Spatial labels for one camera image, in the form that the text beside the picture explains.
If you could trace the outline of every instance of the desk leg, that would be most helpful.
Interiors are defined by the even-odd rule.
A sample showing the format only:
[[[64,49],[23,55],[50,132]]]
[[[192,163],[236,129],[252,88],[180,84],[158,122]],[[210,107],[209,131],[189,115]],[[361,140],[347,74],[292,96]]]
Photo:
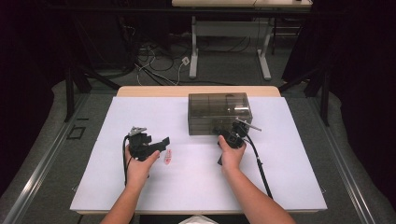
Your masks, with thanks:
[[[258,54],[259,60],[260,60],[260,66],[262,67],[262,75],[264,76],[264,79],[267,81],[271,80],[270,70],[268,68],[268,63],[265,59],[265,52],[268,49],[268,42],[270,41],[270,37],[271,37],[270,20],[271,19],[268,19],[267,27],[265,28],[262,49],[257,50],[257,54]]]
[[[197,48],[197,33],[195,17],[192,17],[191,22],[192,32],[192,50],[191,50],[191,63],[190,63],[190,78],[197,77],[197,64],[198,64],[198,48]]]

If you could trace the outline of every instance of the hand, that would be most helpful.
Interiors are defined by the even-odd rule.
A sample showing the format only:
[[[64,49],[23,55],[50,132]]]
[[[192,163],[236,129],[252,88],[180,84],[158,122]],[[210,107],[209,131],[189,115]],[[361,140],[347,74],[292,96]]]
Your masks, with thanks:
[[[128,165],[127,171],[127,184],[126,187],[143,188],[146,180],[149,176],[149,169],[151,165],[159,158],[160,151],[153,152],[145,161],[137,161],[131,158],[131,153],[129,152],[129,145],[125,148],[125,159],[126,162],[131,159]]]
[[[222,135],[219,135],[219,145],[222,150],[221,162],[222,162],[222,172],[237,169],[239,170],[239,163],[241,163],[242,157],[244,156],[245,149],[247,147],[246,143],[240,148],[231,148],[225,141]]]

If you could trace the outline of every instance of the person's left hand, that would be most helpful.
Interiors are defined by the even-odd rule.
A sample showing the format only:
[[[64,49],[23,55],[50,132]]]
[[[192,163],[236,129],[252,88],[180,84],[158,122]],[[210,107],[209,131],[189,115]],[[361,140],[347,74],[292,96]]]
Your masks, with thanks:
[[[125,159],[127,164],[130,159],[131,161],[129,162],[127,170],[126,188],[134,187],[142,189],[149,177],[149,169],[151,168],[151,165],[159,158],[160,151],[156,150],[149,157],[147,157],[145,161],[137,161],[134,158],[131,158],[131,153],[129,152],[128,148],[129,145],[125,148]]]

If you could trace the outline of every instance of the person's right hand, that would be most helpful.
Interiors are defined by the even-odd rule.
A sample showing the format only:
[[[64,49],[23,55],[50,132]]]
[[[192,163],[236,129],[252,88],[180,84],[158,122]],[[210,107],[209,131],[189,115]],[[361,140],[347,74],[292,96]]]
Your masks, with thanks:
[[[219,135],[219,145],[222,150],[222,172],[226,173],[235,169],[239,170],[239,163],[241,163],[242,157],[244,156],[245,149],[247,147],[246,143],[244,142],[240,148],[231,148],[225,141],[224,137]]]

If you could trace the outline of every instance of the transparent box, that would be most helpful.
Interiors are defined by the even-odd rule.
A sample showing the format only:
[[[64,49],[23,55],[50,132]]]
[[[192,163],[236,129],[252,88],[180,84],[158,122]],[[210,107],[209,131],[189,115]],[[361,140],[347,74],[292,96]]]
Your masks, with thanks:
[[[189,94],[189,135],[215,135],[214,129],[230,131],[235,119],[253,120],[246,93]]]

